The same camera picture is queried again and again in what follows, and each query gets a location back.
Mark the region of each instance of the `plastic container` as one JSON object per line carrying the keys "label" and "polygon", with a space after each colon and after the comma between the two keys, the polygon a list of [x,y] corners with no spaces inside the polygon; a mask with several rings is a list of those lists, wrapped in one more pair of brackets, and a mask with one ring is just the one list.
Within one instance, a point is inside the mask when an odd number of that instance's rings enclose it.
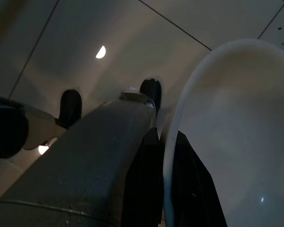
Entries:
{"label": "plastic container", "polygon": [[211,173],[229,227],[284,226],[282,50],[260,40],[229,42],[191,74],[161,135],[168,227],[178,130]]}

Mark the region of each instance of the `black object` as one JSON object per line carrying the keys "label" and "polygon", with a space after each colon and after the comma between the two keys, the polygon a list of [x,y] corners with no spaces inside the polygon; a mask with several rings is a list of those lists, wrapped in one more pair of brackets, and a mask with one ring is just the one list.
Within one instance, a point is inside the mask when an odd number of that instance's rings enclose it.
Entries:
{"label": "black object", "polygon": [[171,198],[175,227],[226,227],[226,220],[211,175],[178,132]]}
{"label": "black object", "polygon": [[141,84],[140,92],[142,94],[147,95],[149,98],[151,98],[154,101],[156,105],[156,111],[158,114],[158,111],[161,107],[161,97],[162,97],[162,88],[160,82],[156,81],[155,79],[146,79]]}
{"label": "black object", "polygon": [[163,210],[163,157],[157,129],[143,137],[125,181],[121,227],[157,227]]}
{"label": "black object", "polygon": [[15,108],[0,108],[0,158],[18,153],[28,137],[28,121],[24,113]]}
{"label": "black object", "polygon": [[60,115],[56,123],[69,128],[76,123],[82,115],[82,99],[78,91],[67,90],[63,93],[60,102]]}

